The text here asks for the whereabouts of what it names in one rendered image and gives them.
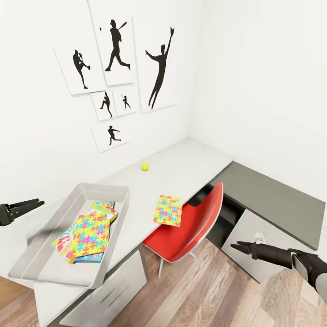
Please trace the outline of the jigsaw puzzle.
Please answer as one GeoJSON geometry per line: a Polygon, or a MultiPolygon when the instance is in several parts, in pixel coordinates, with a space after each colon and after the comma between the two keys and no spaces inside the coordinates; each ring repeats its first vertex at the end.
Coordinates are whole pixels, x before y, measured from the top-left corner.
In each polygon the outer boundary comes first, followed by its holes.
{"type": "Polygon", "coordinates": [[[180,227],[182,204],[180,198],[160,195],[153,222],[180,227]]]}
{"type": "Polygon", "coordinates": [[[106,212],[80,215],[74,232],[69,259],[105,252],[109,242],[109,223],[101,222],[106,212]]]}

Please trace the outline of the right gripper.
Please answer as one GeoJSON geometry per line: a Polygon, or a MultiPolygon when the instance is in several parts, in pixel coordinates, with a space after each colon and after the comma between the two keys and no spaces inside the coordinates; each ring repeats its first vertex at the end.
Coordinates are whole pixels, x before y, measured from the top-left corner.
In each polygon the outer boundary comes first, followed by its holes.
{"type": "Polygon", "coordinates": [[[232,244],[232,247],[244,254],[251,254],[253,260],[259,259],[278,265],[278,248],[270,245],[256,244],[256,242],[237,241],[237,245],[232,244]]]}

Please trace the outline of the tennis ball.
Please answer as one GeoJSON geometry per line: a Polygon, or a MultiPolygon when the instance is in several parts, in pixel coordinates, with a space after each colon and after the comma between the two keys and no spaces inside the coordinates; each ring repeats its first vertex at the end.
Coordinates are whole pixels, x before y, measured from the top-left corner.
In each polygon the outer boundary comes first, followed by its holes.
{"type": "Polygon", "coordinates": [[[146,162],[143,163],[143,164],[142,164],[142,169],[145,170],[145,171],[147,171],[147,170],[149,169],[149,164],[146,163],[146,162]]]}

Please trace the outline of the toy box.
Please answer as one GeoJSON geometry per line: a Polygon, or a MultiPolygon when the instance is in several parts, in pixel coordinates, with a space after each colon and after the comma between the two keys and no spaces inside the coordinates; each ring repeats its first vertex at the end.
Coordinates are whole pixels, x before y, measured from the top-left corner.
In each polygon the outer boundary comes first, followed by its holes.
{"type": "Polygon", "coordinates": [[[96,289],[102,286],[129,207],[129,187],[79,183],[7,274],[8,279],[96,289]],[[101,263],[71,265],[51,246],[93,202],[115,201],[119,215],[110,223],[109,242],[101,263]]]}

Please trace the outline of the board game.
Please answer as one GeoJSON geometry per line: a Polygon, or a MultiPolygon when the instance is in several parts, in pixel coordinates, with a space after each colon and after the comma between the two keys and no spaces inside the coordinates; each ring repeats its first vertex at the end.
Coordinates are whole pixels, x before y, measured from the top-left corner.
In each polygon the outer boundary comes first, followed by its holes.
{"type": "Polygon", "coordinates": [[[74,263],[101,263],[104,252],[78,257],[74,263]]]}
{"type": "MultiPolygon", "coordinates": [[[[105,204],[97,204],[92,210],[89,210],[87,214],[91,213],[102,213],[106,212],[105,217],[102,216],[101,222],[103,220],[109,219],[110,223],[119,215],[114,208],[111,208],[105,204]]],[[[109,223],[109,229],[110,229],[109,223]]],[[[54,241],[51,246],[71,265],[78,257],[69,259],[69,253],[71,251],[72,242],[74,239],[74,232],[76,229],[76,224],[74,224],[69,230],[62,234],[56,241],[54,241]]]]}
{"type": "Polygon", "coordinates": [[[105,204],[105,205],[107,205],[107,206],[109,206],[109,207],[111,207],[111,208],[114,208],[114,206],[115,206],[115,201],[93,202],[93,203],[91,204],[91,207],[90,207],[89,210],[92,210],[92,209],[93,209],[97,204],[100,204],[100,205],[105,204]]]}

